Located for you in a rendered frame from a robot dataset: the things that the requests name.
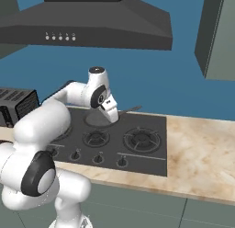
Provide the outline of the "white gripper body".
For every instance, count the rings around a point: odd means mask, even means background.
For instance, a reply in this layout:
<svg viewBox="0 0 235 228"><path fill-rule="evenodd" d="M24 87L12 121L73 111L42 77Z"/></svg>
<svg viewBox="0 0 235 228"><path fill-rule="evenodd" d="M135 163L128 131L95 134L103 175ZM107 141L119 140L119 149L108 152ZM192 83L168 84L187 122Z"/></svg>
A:
<svg viewBox="0 0 235 228"><path fill-rule="evenodd" d="M118 120L118 109L116 104L104 103L103 108L103 114L111 123L114 123Z"/></svg>

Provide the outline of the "grey frying pan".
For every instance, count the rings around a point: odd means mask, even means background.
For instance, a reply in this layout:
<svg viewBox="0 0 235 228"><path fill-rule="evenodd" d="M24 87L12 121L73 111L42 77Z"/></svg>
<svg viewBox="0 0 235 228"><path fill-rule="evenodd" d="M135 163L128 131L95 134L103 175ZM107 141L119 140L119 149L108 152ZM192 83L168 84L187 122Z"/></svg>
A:
<svg viewBox="0 0 235 228"><path fill-rule="evenodd" d="M118 115L121 116L130 111L135 111L140 108L141 106L136 106L136 107L125 109L125 110L120 110L118 112ZM108 126L112 126L112 123L99 110L89 110L84 115L84 123L87 126L94 127L94 128L105 128Z"/></svg>

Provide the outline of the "grey-green base cabinet front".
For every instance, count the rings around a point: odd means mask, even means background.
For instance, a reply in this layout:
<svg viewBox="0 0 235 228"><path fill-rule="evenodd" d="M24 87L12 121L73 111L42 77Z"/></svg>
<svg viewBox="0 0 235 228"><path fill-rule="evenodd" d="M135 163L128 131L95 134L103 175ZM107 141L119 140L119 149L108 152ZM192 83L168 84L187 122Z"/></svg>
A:
<svg viewBox="0 0 235 228"><path fill-rule="evenodd" d="M92 185L82 204L95 228L179 228L186 199Z"/></svg>
<svg viewBox="0 0 235 228"><path fill-rule="evenodd" d="M235 206L188 199L179 228L235 228Z"/></svg>

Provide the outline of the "black gas hob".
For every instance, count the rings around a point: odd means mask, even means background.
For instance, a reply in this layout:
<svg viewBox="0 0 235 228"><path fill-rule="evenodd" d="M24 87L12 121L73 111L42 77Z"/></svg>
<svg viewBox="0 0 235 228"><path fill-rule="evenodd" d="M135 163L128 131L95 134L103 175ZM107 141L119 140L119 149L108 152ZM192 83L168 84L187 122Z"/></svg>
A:
<svg viewBox="0 0 235 228"><path fill-rule="evenodd" d="M48 151L52 148L58 150L54 160L161 177L167 175L165 117L128 112L119 116L112 126L94 128L84 123L84 115L89 110L70 109L71 127L47 147ZM77 161L70 158L75 151L81 153ZM93 162L98 154L104 156L102 164ZM117 165L121 156L128 160L126 167Z"/></svg>

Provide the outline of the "black toaster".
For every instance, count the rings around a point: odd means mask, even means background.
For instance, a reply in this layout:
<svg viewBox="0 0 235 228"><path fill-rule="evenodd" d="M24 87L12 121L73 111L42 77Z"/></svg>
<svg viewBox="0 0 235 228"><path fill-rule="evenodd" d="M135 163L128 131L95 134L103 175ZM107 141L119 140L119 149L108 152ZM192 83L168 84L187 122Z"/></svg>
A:
<svg viewBox="0 0 235 228"><path fill-rule="evenodd" d="M35 89L0 87L0 127L13 128L39 106Z"/></svg>

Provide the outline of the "dark grey range hood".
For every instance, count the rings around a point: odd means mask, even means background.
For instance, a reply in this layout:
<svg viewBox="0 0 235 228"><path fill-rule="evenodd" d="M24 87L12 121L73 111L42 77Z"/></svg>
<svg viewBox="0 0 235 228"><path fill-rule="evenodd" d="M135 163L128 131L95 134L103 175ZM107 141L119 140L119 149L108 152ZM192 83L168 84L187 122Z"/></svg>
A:
<svg viewBox="0 0 235 228"><path fill-rule="evenodd" d="M0 43L169 51L170 14L141 0L44 0L0 18Z"/></svg>

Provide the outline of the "grey-green wall cabinet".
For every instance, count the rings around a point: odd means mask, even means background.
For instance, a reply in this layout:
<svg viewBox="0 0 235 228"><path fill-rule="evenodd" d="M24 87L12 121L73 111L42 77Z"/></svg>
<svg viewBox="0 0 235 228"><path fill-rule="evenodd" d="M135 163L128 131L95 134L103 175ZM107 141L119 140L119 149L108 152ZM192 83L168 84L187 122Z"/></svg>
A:
<svg viewBox="0 0 235 228"><path fill-rule="evenodd" d="M235 81L235 0L204 0L195 56L206 79Z"/></svg>
<svg viewBox="0 0 235 228"><path fill-rule="evenodd" d="M19 11L17 0L0 0L0 19L12 15ZM0 43L0 59L24 49L22 44L2 44Z"/></svg>

